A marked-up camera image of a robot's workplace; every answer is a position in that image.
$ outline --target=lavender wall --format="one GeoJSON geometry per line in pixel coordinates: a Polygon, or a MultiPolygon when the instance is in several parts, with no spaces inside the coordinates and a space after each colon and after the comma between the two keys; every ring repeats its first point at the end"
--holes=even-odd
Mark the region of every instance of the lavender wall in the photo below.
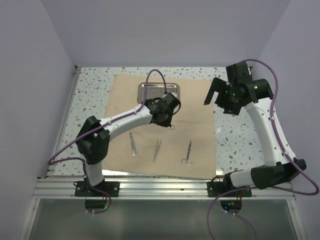
{"type": "Polygon", "coordinates": [[[42,0],[75,65],[212,66],[257,58],[290,0],[42,0]]]}
{"type": "Polygon", "coordinates": [[[40,0],[0,0],[0,239],[19,238],[73,74],[40,0]]]}
{"type": "MultiPolygon", "coordinates": [[[[277,113],[292,149],[307,163],[306,172],[320,184],[320,1],[291,0],[264,48],[260,60],[269,63],[279,78],[277,113]]],[[[273,81],[271,74],[255,65],[257,78],[273,81]]],[[[293,187],[313,191],[299,176],[293,187]]],[[[297,195],[298,210],[309,240],[319,239],[320,195],[297,195]]]]}

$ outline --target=metal tray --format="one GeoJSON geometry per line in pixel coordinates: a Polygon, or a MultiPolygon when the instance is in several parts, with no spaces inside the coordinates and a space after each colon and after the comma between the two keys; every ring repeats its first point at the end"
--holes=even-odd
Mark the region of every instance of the metal tray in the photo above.
{"type": "MultiPolygon", "coordinates": [[[[146,83],[142,82],[138,87],[138,104],[144,101],[146,83]]],[[[180,99],[180,87],[176,83],[166,83],[166,91],[168,93],[174,93],[177,98],[180,99]]],[[[148,82],[146,99],[162,98],[165,94],[165,85],[158,82],[148,82]]]]}

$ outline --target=brown paper mat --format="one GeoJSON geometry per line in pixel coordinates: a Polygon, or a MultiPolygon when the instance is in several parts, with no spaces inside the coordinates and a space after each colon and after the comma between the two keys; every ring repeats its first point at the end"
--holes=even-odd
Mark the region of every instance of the brown paper mat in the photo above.
{"type": "MultiPolygon", "coordinates": [[[[145,80],[145,76],[116,75],[104,116],[112,117],[136,107],[138,86],[145,80]]],[[[108,154],[102,162],[104,170],[197,179],[216,176],[213,105],[204,106],[211,82],[179,78],[166,81],[180,87],[181,109],[171,122],[175,130],[155,124],[132,129],[136,156],[132,155],[129,132],[119,135],[109,143],[108,154]],[[162,142],[153,162],[158,138],[162,138],[162,142]],[[193,163],[192,166],[182,165],[181,159],[187,156],[190,140],[193,163]]],[[[162,80],[151,77],[149,82],[161,83],[162,80]]]]}

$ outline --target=black mounting bracket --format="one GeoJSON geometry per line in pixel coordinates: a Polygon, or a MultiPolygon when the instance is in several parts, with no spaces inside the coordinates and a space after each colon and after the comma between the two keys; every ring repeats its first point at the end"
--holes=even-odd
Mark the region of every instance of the black mounting bracket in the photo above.
{"type": "MultiPolygon", "coordinates": [[[[227,188],[222,181],[208,181],[206,183],[206,190],[208,192],[209,198],[215,198],[215,197],[219,196],[220,194],[224,194],[232,189],[227,188]]],[[[243,198],[252,197],[251,189],[237,191],[237,192],[228,194],[225,197],[235,197],[236,198],[239,196],[239,193],[242,193],[243,198]]]]}
{"type": "MultiPolygon", "coordinates": [[[[75,186],[74,196],[76,197],[104,197],[102,193],[92,190],[86,180],[76,181],[73,185],[75,186]]],[[[112,198],[116,198],[119,195],[120,183],[118,181],[103,181],[95,188],[108,193],[112,198]]]]}

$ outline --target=white robotic arm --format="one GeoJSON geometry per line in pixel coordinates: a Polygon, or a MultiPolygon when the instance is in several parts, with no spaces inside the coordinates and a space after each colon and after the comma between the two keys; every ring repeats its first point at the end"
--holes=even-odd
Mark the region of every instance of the white robotic arm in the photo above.
{"type": "Polygon", "coordinates": [[[291,181],[299,174],[299,171],[287,159],[287,156],[300,169],[305,170],[307,166],[305,160],[297,159],[290,148],[274,109],[271,119],[270,110],[274,95],[268,81],[253,80],[245,62],[228,66],[226,72],[228,81],[215,77],[204,104],[208,105],[214,92],[218,92],[215,104],[224,109],[224,114],[239,115],[241,108],[245,108],[261,142],[264,165],[225,174],[223,189],[220,188],[218,192],[248,186],[265,189],[291,181]],[[272,121],[276,126],[279,139],[276,138],[272,121]],[[282,152],[279,140],[285,146],[285,152],[282,152]]]}
{"type": "Polygon", "coordinates": [[[104,126],[96,133],[76,142],[78,151],[85,157],[86,174],[92,186],[104,181],[102,174],[102,160],[108,154],[109,142],[117,136],[142,125],[156,124],[171,127],[174,109],[181,106],[181,102],[173,93],[166,93],[162,98],[147,99],[135,108],[119,115],[96,119],[89,117],[83,124],[78,136],[93,129],[104,126]]]}
{"type": "MultiPolygon", "coordinates": [[[[108,118],[101,118],[100,124],[104,125],[104,124],[110,123],[109,125],[104,127],[104,130],[109,132],[109,136],[110,136],[109,142],[111,142],[117,136],[127,131],[130,131],[131,129],[150,124],[151,120],[152,120],[152,114],[150,113],[149,108],[147,108],[145,105],[142,106],[141,104],[139,104],[135,108],[129,111],[123,112],[119,115],[108,117],[108,118]],[[139,108],[141,108],[141,110],[137,114],[123,117],[128,115],[129,113],[137,111],[139,108]],[[114,123],[111,123],[112,119],[120,119],[120,120],[114,123]]],[[[102,161],[99,161],[96,164],[88,164],[88,161],[86,161],[85,164],[87,169],[87,177],[90,183],[92,184],[92,186],[96,186],[99,183],[101,183],[104,180],[104,176],[102,174],[102,161]]]]}
{"type": "MultiPolygon", "coordinates": [[[[296,158],[295,153],[290,148],[284,132],[280,126],[276,111],[274,111],[274,121],[277,126],[281,141],[285,144],[287,152],[282,152],[279,143],[275,137],[270,119],[270,98],[260,99],[259,102],[248,103],[244,109],[250,115],[257,135],[259,137],[265,166],[277,166],[290,163],[285,155],[289,155],[292,159],[296,158]]],[[[254,186],[251,177],[251,169],[244,169],[243,171],[236,171],[230,175],[232,185],[236,188],[244,186],[254,186]]]]}

